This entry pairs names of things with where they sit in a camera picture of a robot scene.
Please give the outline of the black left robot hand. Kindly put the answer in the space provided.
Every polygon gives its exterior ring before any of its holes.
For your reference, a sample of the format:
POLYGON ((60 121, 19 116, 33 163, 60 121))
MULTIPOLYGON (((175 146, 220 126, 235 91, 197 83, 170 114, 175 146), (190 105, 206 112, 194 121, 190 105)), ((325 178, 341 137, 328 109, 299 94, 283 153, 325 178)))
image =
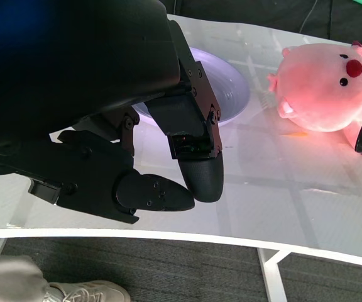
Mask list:
POLYGON ((69 210, 134 224, 137 210, 220 199, 221 109, 160 1, 0 1, 0 175, 69 210), (146 104, 184 184, 134 168, 146 104))

